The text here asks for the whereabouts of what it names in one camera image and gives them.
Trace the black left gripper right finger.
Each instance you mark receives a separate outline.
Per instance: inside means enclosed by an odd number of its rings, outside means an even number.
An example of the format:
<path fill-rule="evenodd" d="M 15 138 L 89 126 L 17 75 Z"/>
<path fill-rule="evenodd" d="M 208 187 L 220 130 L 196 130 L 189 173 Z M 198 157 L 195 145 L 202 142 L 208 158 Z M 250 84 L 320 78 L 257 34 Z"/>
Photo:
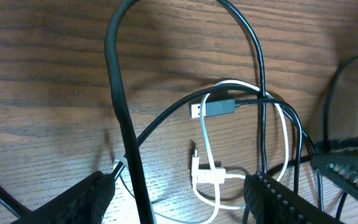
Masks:
<path fill-rule="evenodd" d="M 260 172 L 246 176 L 244 200 L 246 209 L 257 223 L 339 223 L 271 176 Z"/>

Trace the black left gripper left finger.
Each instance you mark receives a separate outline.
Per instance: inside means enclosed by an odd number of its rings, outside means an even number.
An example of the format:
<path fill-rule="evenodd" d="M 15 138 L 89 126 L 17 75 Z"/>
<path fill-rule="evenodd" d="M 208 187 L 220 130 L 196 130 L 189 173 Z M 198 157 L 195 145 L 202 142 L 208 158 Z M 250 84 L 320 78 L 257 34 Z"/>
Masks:
<path fill-rule="evenodd" d="M 114 175 L 96 171 L 12 224 L 101 223 L 114 194 Z"/>

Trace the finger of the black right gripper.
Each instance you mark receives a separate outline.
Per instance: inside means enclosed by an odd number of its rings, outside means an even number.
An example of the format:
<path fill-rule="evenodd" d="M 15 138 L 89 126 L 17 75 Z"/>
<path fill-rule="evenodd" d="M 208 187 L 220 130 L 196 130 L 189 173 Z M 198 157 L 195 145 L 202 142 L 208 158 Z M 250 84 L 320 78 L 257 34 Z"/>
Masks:
<path fill-rule="evenodd" d="M 347 139 L 329 139 L 327 141 L 319 141 L 315 143 L 317 151 L 323 151 L 325 147 L 328 147 L 329 150 L 358 147 L 358 137 Z"/>
<path fill-rule="evenodd" d="M 311 165 L 358 200 L 358 154 L 318 154 L 312 158 Z"/>

